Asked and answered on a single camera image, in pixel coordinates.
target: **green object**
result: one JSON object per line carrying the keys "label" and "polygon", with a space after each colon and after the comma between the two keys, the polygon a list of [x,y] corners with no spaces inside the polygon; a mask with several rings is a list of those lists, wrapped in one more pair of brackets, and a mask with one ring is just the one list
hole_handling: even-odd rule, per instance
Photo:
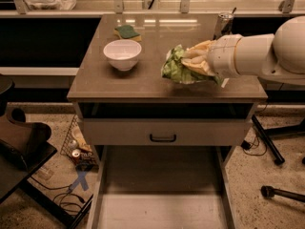
{"label": "green object", "polygon": [[173,48],[168,55],[168,59],[162,67],[161,75],[169,78],[176,83],[193,84],[198,81],[212,80],[217,85],[221,85],[223,79],[219,76],[207,76],[191,71],[181,63],[184,50],[181,45]]}
{"label": "green object", "polygon": [[121,27],[117,27],[114,29],[115,33],[123,39],[131,39],[133,37],[139,36],[140,34],[137,33],[131,25],[124,25]]}

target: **black chair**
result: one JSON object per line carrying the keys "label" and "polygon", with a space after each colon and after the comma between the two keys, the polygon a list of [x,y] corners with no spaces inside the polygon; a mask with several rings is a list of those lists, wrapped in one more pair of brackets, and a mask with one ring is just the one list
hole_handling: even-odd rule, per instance
{"label": "black chair", "polygon": [[[27,123],[25,115],[20,109],[7,110],[8,96],[13,87],[13,81],[7,76],[0,74],[0,130],[2,125],[7,125],[0,132],[0,205],[17,188],[20,188],[61,221],[67,228],[75,228],[89,211],[92,198],[84,204],[81,211],[74,217],[28,182],[28,178],[55,155],[57,150],[47,141],[43,141],[43,138],[48,139],[48,136],[51,135],[47,125],[43,123]],[[37,147],[34,149],[28,147],[26,152],[25,150],[19,152],[20,147],[16,148],[11,145],[12,143],[18,143],[18,145],[22,143],[20,141],[18,142],[18,139],[21,138],[16,138],[18,135],[5,135],[3,133],[19,132],[20,128],[27,128],[30,143],[33,135],[42,136],[42,138],[35,136],[32,139],[31,144],[37,145]],[[28,128],[36,128],[38,132],[34,131],[30,133]]]}

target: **table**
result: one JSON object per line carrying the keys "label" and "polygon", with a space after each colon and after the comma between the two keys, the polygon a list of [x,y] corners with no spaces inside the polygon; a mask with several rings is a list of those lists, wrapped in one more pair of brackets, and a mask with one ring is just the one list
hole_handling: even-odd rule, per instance
{"label": "table", "polygon": [[[103,150],[88,228],[163,228],[173,222],[167,217],[170,213],[176,213],[174,218],[181,226],[178,219],[186,215],[186,207],[174,209],[178,201],[192,208],[187,214],[196,217],[198,223],[184,221],[192,228],[215,228],[218,220],[224,227],[237,227],[224,167],[252,126],[257,105],[267,96],[253,76],[230,79],[221,88],[213,82],[176,84],[162,78],[160,72],[166,53],[176,45],[187,48],[211,39],[216,17],[103,15],[68,94],[96,159]],[[112,68],[102,53],[107,43],[117,39],[113,29],[123,24],[132,24],[141,34],[143,49],[137,65],[124,73]],[[189,181],[186,186],[178,181],[189,180],[188,176],[197,182]],[[160,203],[168,210],[162,212]],[[200,206],[205,207],[206,214]],[[150,213],[154,217],[137,216]]]}

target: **floor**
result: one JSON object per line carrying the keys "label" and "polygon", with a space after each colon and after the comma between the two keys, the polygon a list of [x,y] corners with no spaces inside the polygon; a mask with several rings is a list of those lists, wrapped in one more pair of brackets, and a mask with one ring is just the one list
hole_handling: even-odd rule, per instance
{"label": "floor", "polygon": [[[28,121],[42,121],[51,126],[52,136],[50,143],[58,150],[38,171],[34,178],[48,187],[62,187],[72,184],[77,179],[77,173],[73,163],[61,154],[67,132],[74,118],[73,108],[70,104],[10,104],[10,107],[20,107],[27,114]],[[272,128],[283,125],[298,124],[305,116],[303,106],[260,106],[257,118],[264,128]],[[251,129],[246,136],[248,142],[254,142],[255,132]],[[262,185],[270,185],[277,189],[305,194],[305,165],[302,158],[305,157],[305,135],[285,136],[274,139],[274,144],[286,161],[281,166],[274,164],[272,153],[267,150],[262,141],[259,145],[245,152],[241,147],[236,147],[226,166],[228,173],[230,194],[235,213],[235,222],[241,229],[284,229],[304,228],[305,207],[302,202],[275,196],[265,199],[260,194]],[[92,194],[97,169],[92,169],[86,175],[89,189],[84,191],[78,185],[73,192],[84,200]],[[49,190],[37,184],[37,186],[50,198],[58,199],[62,190]],[[67,201],[81,204],[76,197],[67,198]],[[88,216],[77,226],[78,229],[86,228]],[[54,219],[48,212],[39,207],[34,200],[17,190],[0,206],[0,227],[6,228],[65,228],[59,221]]]}

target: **ceramic bowl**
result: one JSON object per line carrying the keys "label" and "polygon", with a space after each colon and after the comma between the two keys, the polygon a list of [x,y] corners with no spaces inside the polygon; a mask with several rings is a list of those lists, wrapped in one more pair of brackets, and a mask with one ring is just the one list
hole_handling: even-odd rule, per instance
{"label": "ceramic bowl", "polygon": [[133,40],[116,40],[107,44],[104,54],[108,62],[117,70],[125,72],[132,69],[138,62],[142,47]]}

